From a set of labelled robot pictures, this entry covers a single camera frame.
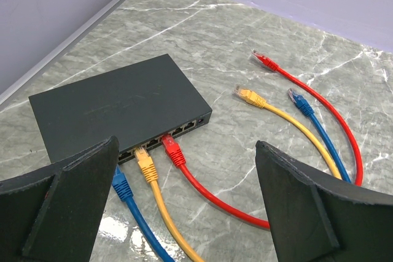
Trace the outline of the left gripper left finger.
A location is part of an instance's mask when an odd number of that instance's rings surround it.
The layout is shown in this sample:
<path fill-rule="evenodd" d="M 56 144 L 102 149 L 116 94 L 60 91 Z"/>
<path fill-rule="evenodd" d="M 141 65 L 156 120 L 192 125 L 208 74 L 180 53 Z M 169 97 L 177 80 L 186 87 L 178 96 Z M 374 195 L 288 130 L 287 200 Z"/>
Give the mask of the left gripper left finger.
<path fill-rule="evenodd" d="M 118 157 L 111 136 L 1 181 L 1 261 L 89 261 Z"/>

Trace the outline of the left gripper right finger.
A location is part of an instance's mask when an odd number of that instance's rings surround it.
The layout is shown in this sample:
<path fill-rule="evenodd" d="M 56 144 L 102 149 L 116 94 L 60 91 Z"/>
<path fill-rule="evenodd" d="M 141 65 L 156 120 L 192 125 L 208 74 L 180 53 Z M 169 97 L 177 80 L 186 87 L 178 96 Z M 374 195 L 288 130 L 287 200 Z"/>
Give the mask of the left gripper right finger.
<path fill-rule="evenodd" d="M 255 165 L 279 261 L 392 261 L 392 196 L 334 178 L 265 141 Z"/>

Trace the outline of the black network switch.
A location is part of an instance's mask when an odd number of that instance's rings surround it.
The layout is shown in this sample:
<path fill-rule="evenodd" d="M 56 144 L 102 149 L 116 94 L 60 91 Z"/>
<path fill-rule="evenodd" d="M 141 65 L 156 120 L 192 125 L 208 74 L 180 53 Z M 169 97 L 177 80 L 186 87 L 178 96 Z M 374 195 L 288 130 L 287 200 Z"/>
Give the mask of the black network switch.
<path fill-rule="evenodd" d="M 29 97 L 49 159 L 57 162 L 115 136 L 119 161 L 209 122 L 212 109 L 167 54 Z"/>

